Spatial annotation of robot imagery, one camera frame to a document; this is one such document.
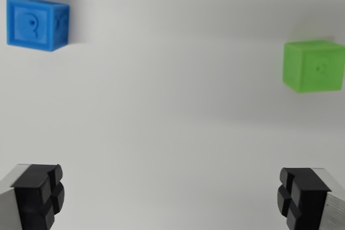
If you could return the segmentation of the gripper right finger with black rubber pad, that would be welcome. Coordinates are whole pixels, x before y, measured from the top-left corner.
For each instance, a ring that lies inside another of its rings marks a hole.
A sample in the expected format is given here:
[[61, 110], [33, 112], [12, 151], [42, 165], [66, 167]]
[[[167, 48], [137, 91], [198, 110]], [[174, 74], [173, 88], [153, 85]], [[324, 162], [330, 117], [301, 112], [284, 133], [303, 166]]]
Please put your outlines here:
[[282, 168], [278, 209], [289, 229], [344, 229], [344, 186], [324, 168]]

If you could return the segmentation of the gripper left finger with black rubber pad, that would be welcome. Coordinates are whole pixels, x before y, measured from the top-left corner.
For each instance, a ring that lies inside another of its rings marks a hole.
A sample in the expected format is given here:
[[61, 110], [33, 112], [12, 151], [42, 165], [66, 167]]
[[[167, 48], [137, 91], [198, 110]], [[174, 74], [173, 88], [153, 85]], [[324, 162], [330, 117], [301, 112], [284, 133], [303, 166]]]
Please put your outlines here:
[[59, 164], [17, 164], [1, 179], [1, 229], [51, 229], [64, 203]]

